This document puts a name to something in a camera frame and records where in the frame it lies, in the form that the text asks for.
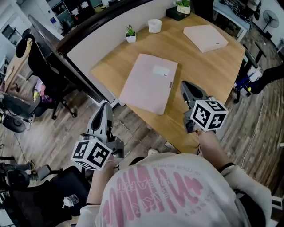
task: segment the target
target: small succulent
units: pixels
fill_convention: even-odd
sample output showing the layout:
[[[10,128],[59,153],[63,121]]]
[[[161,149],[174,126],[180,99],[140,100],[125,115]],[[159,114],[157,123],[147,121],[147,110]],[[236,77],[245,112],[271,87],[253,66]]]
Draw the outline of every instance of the small succulent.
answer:
[[[179,6],[190,7],[189,0],[180,0],[180,1],[177,1],[176,4]]]
[[[127,33],[126,33],[127,36],[135,36],[135,31],[133,30],[131,25],[126,27],[126,29],[127,29]]]

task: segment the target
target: desk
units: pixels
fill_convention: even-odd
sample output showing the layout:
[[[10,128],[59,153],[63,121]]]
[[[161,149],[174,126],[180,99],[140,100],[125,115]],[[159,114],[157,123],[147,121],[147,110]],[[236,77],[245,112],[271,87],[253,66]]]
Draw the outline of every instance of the desk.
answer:
[[[229,6],[223,5],[219,2],[219,0],[214,0],[213,10],[216,11],[214,16],[214,20],[216,20],[218,13],[222,14],[223,16],[227,17],[230,21],[234,22],[237,26],[239,26],[242,30],[238,34],[237,41],[240,42],[247,31],[250,29],[249,23],[242,20],[238,17]]]
[[[26,63],[28,61],[28,56],[29,56],[29,53],[30,53],[30,50],[31,50],[31,46],[32,46],[32,43],[28,42],[26,51],[25,51],[22,58],[18,58],[16,55],[14,55],[13,59],[11,60],[10,64],[8,65],[8,68],[7,68],[7,71],[6,71],[7,74],[6,74],[6,77],[5,77],[5,89],[4,89],[4,91],[11,93],[15,97],[21,98],[25,101],[30,101],[30,100],[26,99],[24,96],[19,95],[16,92],[9,91],[9,88],[11,86],[13,86],[14,81],[17,78],[17,76],[19,76],[23,80],[26,80],[26,78],[19,75],[19,72],[23,68],[23,66],[26,65]]]
[[[139,54],[149,54],[178,63],[165,113],[160,116],[129,106],[140,118],[161,134],[182,153],[193,153],[198,145],[194,134],[186,134],[183,113],[188,110],[184,103],[180,84],[192,82],[208,95],[225,103],[234,85],[243,60],[245,48],[233,37],[217,28],[228,40],[227,47],[201,53],[183,34],[184,27],[209,24],[205,19],[192,14],[175,21],[162,18],[162,31],[149,33],[148,27],[137,32],[135,43],[123,42],[98,62],[91,74],[119,97],[124,84]]]

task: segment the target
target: potted plant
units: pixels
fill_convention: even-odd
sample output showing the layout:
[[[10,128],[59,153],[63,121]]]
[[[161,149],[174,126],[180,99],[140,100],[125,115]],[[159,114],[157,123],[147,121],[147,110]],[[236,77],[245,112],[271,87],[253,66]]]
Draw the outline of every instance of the potted plant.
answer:
[[[126,27],[126,40],[129,43],[134,43],[136,42],[136,32],[133,30],[132,26],[129,25],[128,27]]]
[[[190,1],[189,0],[180,0],[176,2],[177,4],[177,11],[184,13],[184,14],[190,14]]]

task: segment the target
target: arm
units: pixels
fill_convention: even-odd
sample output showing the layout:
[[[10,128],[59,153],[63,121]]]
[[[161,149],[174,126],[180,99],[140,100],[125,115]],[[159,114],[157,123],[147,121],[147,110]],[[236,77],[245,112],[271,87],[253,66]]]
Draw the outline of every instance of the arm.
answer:
[[[213,131],[209,131],[198,136],[203,157],[217,170],[230,163],[230,159],[225,154],[221,144]]]
[[[94,171],[87,205],[80,210],[76,227],[95,227],[96,217],[103,199],[103,191],[114,174],[113,161],[108,161],[102,171]]]
[[[90,192],[87,198],[88,204],[101,204],[103,191],[113,174],[114,168],[112,161],[108,161],[102,171],[94,171]]]
[[[230,163],[230,159],[225,154],[213,131],[200,134],[198,139],[203,157],[217,170]],[[268,222],[271,215],[270,190],[250,178],[239,166],[231,165],[223,169],[221,175],[228,182],[231,189],[246,194],[246,196],[240,198],[240,202],[247,212],[251,225],[263,226],[258,224],[258,221],[261,220],[264,220],[262,223],[265,225],[265,220]]]

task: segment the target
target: white pot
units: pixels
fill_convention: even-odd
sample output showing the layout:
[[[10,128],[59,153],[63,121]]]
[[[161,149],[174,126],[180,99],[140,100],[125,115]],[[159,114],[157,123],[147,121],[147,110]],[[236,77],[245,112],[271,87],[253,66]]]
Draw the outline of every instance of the white pot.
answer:
[[[150,33],[158,33],[161,31],[162,22],[158,19],[151,19],[148,21],[149,32]]]
[[[135,42],[136,42],[136,33],[135,33],[135,36],[127,36],[127,37],[126,37],[126,40],[127,40],[129,43],[135,43]]]
[[[177,6],[177,11],[184,13],[184,14],[190,14],[190,6],[189,7],[184,7],[184,6]]]

